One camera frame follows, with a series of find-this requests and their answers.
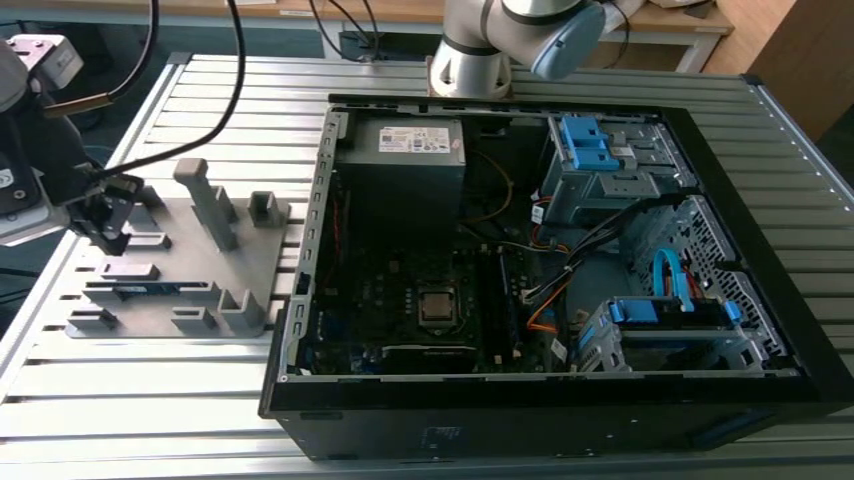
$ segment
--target white sticker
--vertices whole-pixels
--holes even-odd
[[[541,225],[543,224],[543,215],[545,214],[545,209],[543,207],[540,207],[539,205],[533,205],[530,207],[530,221],[537,224]]]
[[[11,175],[11,170],[3,168],[0,170],[0,188],[5,188],[14,183],[14,175]]]
[[[611,155],[615,157],[631,157],[635,158],[635,151],[631,147],[611,147]]]
[[[378,131],[378,151],[450,153],[450,131],[446,128],[384,127]]]
[[[301,10],[278,10],[278,15],[285,17],[310,17],[310,12],[302,12]]]
[[[561,362],[565,362],[567,350],[556,338],[551,340],[551,353],[557,356]]]

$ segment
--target black device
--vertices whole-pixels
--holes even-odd
[[[854,403],[685,110],[329,102],[258,412],[309,458],[704,450]]]

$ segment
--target metal slotted table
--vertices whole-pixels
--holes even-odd
[[[112,163],[198,137],[230,94],[233,57],[166,65]],[[229,128],[193,156],[232,198],[272,190],[292,202],[272,310],[290,291],[305,199],[329,93],[421,95],[424,66],[252,58]],[[577,73],[545,83],[514,72],[520,100],[689,109],[739,193],[854,367],[854,195],[763,87],[739,77]],[[185,196],[173,161],[137,170],[162,196]],[[77,340],[62,332],[99,262],[66,235],[0,344],[0,478],[425,478],[620,474],[625,478],[854,476],[854,409],[783,425],[699,454],[312,463],[257,417],[270,332],[249,340]]]

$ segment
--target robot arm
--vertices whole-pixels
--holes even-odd
[[[501,98],[509,59],[547,80],[564,78],[596,47],[604,8],[592,0],[453,0],[429,86],[446,97]]]
[[[63,87],[82,63],[61,36],[17,35],[0,42],[0,244],[15,245],[70,228],[110,255],[142,181],[95,180],[99,165],[65,117],[47,118],[46,88]]]

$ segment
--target power supply label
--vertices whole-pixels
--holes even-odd
[[[446,128],[384,127],[378,131],[380,153],[450,153]]]

